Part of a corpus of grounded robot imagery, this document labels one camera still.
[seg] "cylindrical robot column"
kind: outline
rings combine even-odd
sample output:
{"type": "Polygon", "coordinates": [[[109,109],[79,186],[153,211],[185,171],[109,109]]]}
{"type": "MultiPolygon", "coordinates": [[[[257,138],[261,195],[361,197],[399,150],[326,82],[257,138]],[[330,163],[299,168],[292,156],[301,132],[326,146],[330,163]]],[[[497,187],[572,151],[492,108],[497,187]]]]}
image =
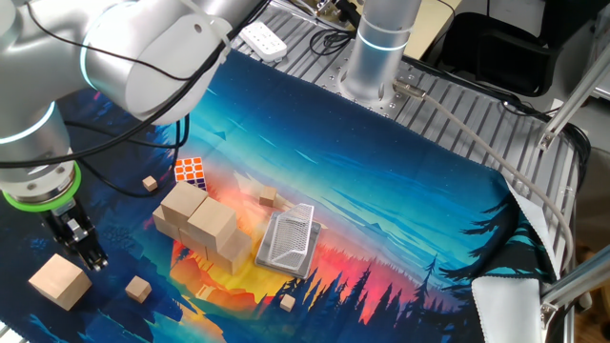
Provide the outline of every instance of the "cylindrical robot column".
{"type": "Polygon", "coordinates": [[[339,87],[348,97],[374,104],[391,96],[392,81],[415,23],[421,0],[369,0],[356,45],[339,87]]]}

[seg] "gray cable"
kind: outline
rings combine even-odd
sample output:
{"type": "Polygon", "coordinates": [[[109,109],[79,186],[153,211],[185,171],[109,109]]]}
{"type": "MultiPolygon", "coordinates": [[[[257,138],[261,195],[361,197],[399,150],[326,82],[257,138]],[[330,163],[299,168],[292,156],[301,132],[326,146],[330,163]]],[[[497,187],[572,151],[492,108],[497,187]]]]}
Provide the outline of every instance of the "gray cable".
{"type": "Polygon", "coordinates": [[[555,203],[538,186],[536,186],[532,181],[530,181],[527,177],[525,177],[523,174],[521,174],[517,169],[515,169],[513,166],[511,166],[510,163],[508,163],[494,149],[492,149],[489,145],[487,145],[487,143],[484,140],[482,140],[479,136],[477,136],[477,134],[474,131],[470,130],[469,127],[467,127],[464,123],[462,123],[449,110],[445,109],[444,106],[440,105],[440,103],[438,103],[437,100],[433,99],[432,97],[430,97],[428,94],[425,94],[425,93],[423,95],[418,95],[417,97],[419,97],[420,99],[426,100],[429,103],[431,103],[432,105],[434,105],[437,108],[437,110],[439,110],[440,112],[445,114],[447,116],[447,118],[449,118],[452,122],[454,122],[456,125],[458,125],[460,129],[462,129],[464,132],[468,133],[468,135],[470,135],[473,138],[473,140],[475,140],[475,142],[477,142],[477,144],[481,145],[485,149],[485,151],[487,151],[490,155],[492,155],[492,157],[494,157],[502,165],[502,167],[506,168],[507,171],[509,171],[519,181],[521,181],[523,184],[525,184],[525,186],[527,186],[533,193],[535,193],[537,196],[539,196],[540,199],[542,199],[542,201],[546,204],[546,206],[548,206],[548,208],[551,209],[551,212],[555,215],[555,217],[559,221],[559,226],[561,227],[561,235],[563,235],[563,238],[565,239],[566,255],[565,255],[565,259],[563,260],[563,265],[561,267],[562,270],[565,270],[570,265],[570,261],[572,260],[572,256],[574,254],[574,239],[572,238],[572,231],[570,230],[570,226],[568,225],[567,221],[565,220],[565,217],[563,216],[563,214],[561,213],[559,208],[555,205],[555,203]]]}

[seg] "wooden cube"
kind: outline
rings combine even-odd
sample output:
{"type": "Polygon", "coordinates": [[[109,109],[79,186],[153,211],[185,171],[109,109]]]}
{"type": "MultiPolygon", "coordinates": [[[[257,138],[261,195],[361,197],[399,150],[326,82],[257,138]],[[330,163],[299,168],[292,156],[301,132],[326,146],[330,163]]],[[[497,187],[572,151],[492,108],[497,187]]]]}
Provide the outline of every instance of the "wooden cube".
{"type": "Polygon", "coordinates": [[[189,218],[189,235],[208,247],[208,251],[222,249],[235,230],[235,210],[210,197],[189,218]]]}
{"type": "Polygon", "coordinates": [[[127,285],[125,292],[128,297],[141,304],[146,300],[146,297],[149,296],[152,290],[153,288],[151,288],[151,284],[148,283],[148,281],[143,280],[139,276],[134,276],[132,282],[127,285]]]}
{"type": "Polygon", "coordinates": [[[173,240],[177,240],[178,242],[181,242],[180,231],[179,231],[178,227],[176,227],[172,223],[168,223],[165,220],[165,215],[163,215],[163,210],[161,209],[160,206],[156,210],[154,210],[154,212],[152,213],[152,220],[154,220],[154,225],[156,226],[156,229],[159,232],[167,235],[168,237],[172,238],[173,240]]]}
{"type": "Polygon", "coordinates": [[[258,198],[258,204],[273,207],[276,195],[277,189],[265,186],[263,192],[260,194],[260,198],[258,198]]]}
{"type": "Polygon", "coordinates": [[[194,240],[188,232],[185,232],[182,229],[180,229],[180,242],[182,242],[185,247],[198,254],[201,258],[208,259],[208,250],[206,249],[206,246],[194,240]]]}
{"type": "Polygon", "coordinates": [[[208,249],[208,260],[216,266],[235,275],[252,252],[252,238],[240,230],[235,230],[219,252],[208,249]]]}
{"type": "Polygon", "coordinates": [[[208,193],[186,182],[178,182],[168,196],[161,201],[165,220],[187,230],[188,221],[208,193]]]}
{"type": "Polygon", "coordinates": [[[282,297],[282,301],[279,303],[279,307],[286,312],[292,311],[294,305],[295,299],[287,294],[282,297]]]}
{"type": "Polygon", "coordinates": [[[31,277],[30,283],[66,311],[69,311],[92,285],[83,270],[58,254],[51,257],[31,277]]]}
{"type": "Polygon", "coordinates": [[[149,176],[147,178],[145,178],[144,180],[142,180],[142,184],[144,185],[144,188],[148,191],[148,192],[152,192],[154,190],[156,190],[156,180],[152,177],[149,176]]]}

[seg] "metal pole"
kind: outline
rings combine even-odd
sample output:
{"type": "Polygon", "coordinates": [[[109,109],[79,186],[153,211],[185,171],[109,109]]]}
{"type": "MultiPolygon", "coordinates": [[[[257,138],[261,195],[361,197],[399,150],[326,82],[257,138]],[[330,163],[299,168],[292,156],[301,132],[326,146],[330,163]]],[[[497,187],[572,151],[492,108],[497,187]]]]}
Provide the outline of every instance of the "metal pole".
{"type": "Polygon", "coordinates": [[[610,71],[610,45],[601,53],[598,60],[591,66],[591,69],[580,80],[579,85],[570,94],[568,100],[561,106],[555,117],[544,127],[542,137],[539,141],[539,148],[546,151],[553,143],[553,140],[563,130],[563,127],[580,109],[582,103],[591,95],[610,71]]]}
{"type": "Polygon", "coordinates": [[[610,246],[542,291],[542,306],[560,308],[610,278],[610,246]]]}

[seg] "green ring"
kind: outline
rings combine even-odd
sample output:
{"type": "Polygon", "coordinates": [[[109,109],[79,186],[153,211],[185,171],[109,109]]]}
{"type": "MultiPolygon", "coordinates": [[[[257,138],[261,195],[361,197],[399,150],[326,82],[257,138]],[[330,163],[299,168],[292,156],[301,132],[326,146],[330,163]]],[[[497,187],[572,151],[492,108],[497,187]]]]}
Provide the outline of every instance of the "green ring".
{"type": "Polygon", "coordinates": [[[2,192],[4,194],[4,198],[7,199],[9,204],[15,207],[19,211],[23,212],[46,212],[55,209],[59,209],[60,207],[66,205],[76,194],[78,188],[80,188],[80,183],[82,181],[82,175],[80,173],[80,168],[78,168],[78,164],[74,162],[74,182],[70,186],[70,189],[65,192],[63,195],[58,197],[55,200],[52,200],[45,204],[26,204],[21,203],[13,198],[7,192],[2,192]]]}

